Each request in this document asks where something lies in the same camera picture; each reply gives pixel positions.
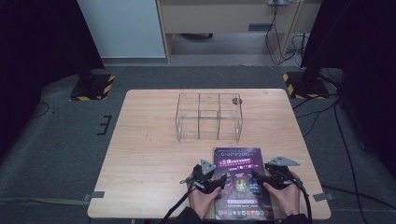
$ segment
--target controller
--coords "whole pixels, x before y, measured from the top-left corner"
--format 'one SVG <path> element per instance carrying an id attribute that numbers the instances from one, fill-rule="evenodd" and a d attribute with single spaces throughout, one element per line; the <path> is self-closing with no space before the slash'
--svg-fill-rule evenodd
<path id="1" fill-rule="evenodd" d="M 201 165 L 197 164 L 192 170 L 192 178 L 186 179 L 185 182 L 193 184 L 198 190 L 205 194 L 212 193 L 217 187 L 224 189 L 227 180 L 226 174 L 222 175 L 220 179 L 211 180 L 215 173 L 215 168 L 215 165 L 201 160 Z"/>
<path id="2" fill-rule="evenodd" d="M 265 169 L 270 173 L 271 176 L 260 175 L 254 170 L 251 171 L 252 177 L 255 178 L 257 182 L 259 182 L 260 186 L 262 186 L 263 182 L 266 182 L 274 189 L 284 189 L 293 183 L 291 180 L 294 179 L 294 176 L 289 171 L 288 166 L 277 166 L 265 163 Z"/>

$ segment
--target clear acrylic box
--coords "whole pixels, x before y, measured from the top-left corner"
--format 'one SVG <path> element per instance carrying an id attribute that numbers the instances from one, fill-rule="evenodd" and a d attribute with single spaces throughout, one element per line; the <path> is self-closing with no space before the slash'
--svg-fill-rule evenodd
<path id="1" fill-rule="evenodd" d="M 242 101 L 238 93 L 191 93 L 178 96 L 177 140 L 217 139 L 239 141 Z"/>

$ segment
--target human hand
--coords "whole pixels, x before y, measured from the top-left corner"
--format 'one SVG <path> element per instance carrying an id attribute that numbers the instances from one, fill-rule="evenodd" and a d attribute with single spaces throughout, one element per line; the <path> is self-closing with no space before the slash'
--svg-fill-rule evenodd
<path id="1" fill-rule="evenodd" d="M 293 171 L 290 172 L 294 178 L 299 178 Z M 284 189 L 274 189 L 265 182 L 262 184 L 276 198 L 280 209 L 287 217 L 300 214 L 300 190 L 295 184 L 290 184 Z"/>
<path id="2" fill-rule="evenodd" d="M 191 190 L 192 192 L 189 195 L 190 207 L 201 219 L 204 219 L 206 213 L 209 211 L 210 204 L 219 195 L 221 187 L 216 188 L 210 194 L 202 193 L 195 186 Z"/>

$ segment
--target sleeve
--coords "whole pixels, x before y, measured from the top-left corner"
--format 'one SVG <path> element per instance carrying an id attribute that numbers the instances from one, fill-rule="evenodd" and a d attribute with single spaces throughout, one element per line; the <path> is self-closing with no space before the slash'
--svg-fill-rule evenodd
<path id="1" fill-rule="evenodd" d="M 308 224 L 308 218 L 305 214 L 290 215 L 283 219 L 280 224 Z"/>
<path id="2" fill-rule="evenodd" d="M 203 221 L 198 217 L 195 211 L 190 207 L 185 207 L 184 210 L 175 219 L 169 219 L 167 224 L 202 224 Z"/>

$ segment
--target book cover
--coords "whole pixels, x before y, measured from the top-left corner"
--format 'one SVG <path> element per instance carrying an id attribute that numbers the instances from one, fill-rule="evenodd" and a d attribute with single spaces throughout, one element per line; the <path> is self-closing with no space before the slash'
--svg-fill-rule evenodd
<path id="1" fill-rule="evenodd" d="M 218 147 L 214 179 L 227 174 L 227 182 L 215 200 L 216 219 L 274 220 L 269 192 L 251 177 L 251 170 L 264 174 L 258 147 Z"/>

